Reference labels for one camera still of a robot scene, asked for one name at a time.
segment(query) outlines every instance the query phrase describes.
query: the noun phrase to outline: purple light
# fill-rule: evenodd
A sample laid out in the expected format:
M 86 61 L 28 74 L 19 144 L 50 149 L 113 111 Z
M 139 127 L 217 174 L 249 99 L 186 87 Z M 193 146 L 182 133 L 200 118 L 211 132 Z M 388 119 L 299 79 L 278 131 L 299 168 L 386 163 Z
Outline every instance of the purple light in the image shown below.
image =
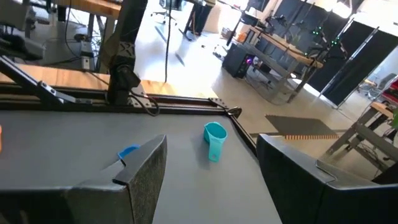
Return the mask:
M 246 59 L 246 63 L 248 65 L 251 65 L 253 63 L 253 59 L 251 59 L 251 58 Z

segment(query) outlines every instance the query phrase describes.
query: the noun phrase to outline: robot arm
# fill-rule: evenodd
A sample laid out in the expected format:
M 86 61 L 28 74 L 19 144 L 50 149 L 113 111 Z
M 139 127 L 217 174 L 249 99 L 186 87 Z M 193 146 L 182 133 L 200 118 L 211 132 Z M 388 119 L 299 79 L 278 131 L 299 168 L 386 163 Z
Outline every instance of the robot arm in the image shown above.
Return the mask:
M 100 60 L 109 68 L 111 75 L 108 101 L 112 105 L 126 105 L 131 88 L 141 80 L 134 73 L 137 39 L 147 0 L 124 0 L 114 33 L 104 43 Z

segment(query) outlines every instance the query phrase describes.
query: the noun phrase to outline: plastic cup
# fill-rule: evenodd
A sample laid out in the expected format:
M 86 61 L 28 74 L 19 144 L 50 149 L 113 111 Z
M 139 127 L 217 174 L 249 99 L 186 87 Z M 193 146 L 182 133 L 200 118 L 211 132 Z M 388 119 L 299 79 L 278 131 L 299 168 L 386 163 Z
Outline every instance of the plastic cup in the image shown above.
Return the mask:
M 218 162 L 223 151 L 223 144 L 228 133 L 218 122 L 210 122 L 205 125 L 204 138 L 209 144 L 209 160 Z

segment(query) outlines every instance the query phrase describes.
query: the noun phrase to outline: wire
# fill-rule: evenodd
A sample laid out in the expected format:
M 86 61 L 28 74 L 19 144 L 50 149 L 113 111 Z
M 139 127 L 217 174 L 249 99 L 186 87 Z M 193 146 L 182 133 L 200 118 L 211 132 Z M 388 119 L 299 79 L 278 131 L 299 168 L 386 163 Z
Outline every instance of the wire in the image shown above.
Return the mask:
M 169 61 L 169 47 L 170 47 L 170 33 L 172 31 L 172 2 L 169 4 L 169 33 L 167 34 L 166 43 L 166 59 L 165 59 L 165 72 L 164 72 L 164 82 L 167 83 L 167 64 Z
M 69 17 L 70 17 L 70 11 L 72 10 L 72 0 L 69 0 L 69 11 L 68 11 L 68 17 L 67 17 L 67 23 L 65 24 L 65 44 L 67 45 L 69 51 L 75 56 L 77 56 L 73 50 L 69 47 L 68 41 L 67 41 L 67 33 L 68 33 L 68 24 L 69 24 Z
M 102 82 L 102 83 L 106 84 L 107 86 L 109 86 L 109 83 L 107 81 L 105 81 L 102 78 L 100 78 L 99 76 L 95 75 L 93 72 L 90 72 L 90 71 L 84 71 L 84 72 L 89 73 L 90 75 L 92 75 L 96 79 L 98 79 L 100 82 Z M 156 102 L 155 99 L 153 99 L 152 97 L 149 97 L 149 96 L 145 96 L 145 95 L 134 93 L 132 90 L 129 90 L 129 92 L 131 94 L 131 98 L 135 99 L 140 104 L 140 106 L 145 110 L 145 112 L 147 114 L 149 114 L 151 116 L 157 116 L 157 115 L 160 114 L 160 107 L 159 107 L 159 104 Z M 150 112 L 149 109 L 138 98 L 144 98 L 144 99 L 147 99 L 150 102 L 152 102 L 155 105 L 155 107 L 156 107 L 156 112 L 155 113 Z
M 99 76 L 95 75 L 93 72 L 90 71 L 85 71 L 86 73 L 89 73 L 90 75 L 94 76 L 96 79 L 98 79 L 100 82 L 104 83 L 105 85 L 109 86 L 109 83 L 105 80 L 103 80 L 102 78 L 100 78 Z
M 73 58 L 62 60 L 62 61 L 59 61 L 59 62 L 52 62 L 52 63 L 44 64 L 43 66 L 57 65 L 57 64 L 60 64 L 60 63 L 74 62 L 74 61 L 79 60 L 79 59 L 81 59 L 81 57 L 73 57 Z
M 157 104 L 155 99 L 153 99 L 152 97 L 149 97 L 149 96 L 144 96 L 144 95 L 141 95 L 141 94 L 134 93 L 132 90 L 129 90 L 129 92 L 132 94 L 131 97 L 134 98 L 142 106 L 142 108 L 147 112 L 147 114 L 149 114 L 151 116 L 157 116 L 157 115 L 160 114 L 160 108 L 159 108 L 159 105 Z M 141 102 L 141 100 L 138 100 L 138 97 L 147 99 L 150 102 L 152 102 L 155 105 L 155 107 L 156 107 L 156 112 L 155 113 L 150 112 L 148 110 L 148 108 L 146 108 L 146 106 Z
M 82 22 L 80 22 L 79 19 L 76 18 L 75 14 L 73 12 L 71 12 L 71 13 L 72 13 L 73 18 L 76 20 L 77 23 L 83 24 Z

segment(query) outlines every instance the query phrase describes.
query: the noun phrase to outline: black mat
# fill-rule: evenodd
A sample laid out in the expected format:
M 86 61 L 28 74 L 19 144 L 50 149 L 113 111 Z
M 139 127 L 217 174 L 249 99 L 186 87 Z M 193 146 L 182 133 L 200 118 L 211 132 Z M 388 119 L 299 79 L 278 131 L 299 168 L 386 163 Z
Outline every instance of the black mat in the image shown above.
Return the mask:
M 293 118 L 266 115 L 266 118 L 286 139 L 334 139 L 338 135 L 324 122 L 314 118 Z
M 228 132 L 219 163 L 203 140 L 210 121 Z M 257 159 L 224 116 L 0 111 L 0 124 L 0 190 L 76 185 L 125 147 L 166 134 L 153 223 L 281 223 Z

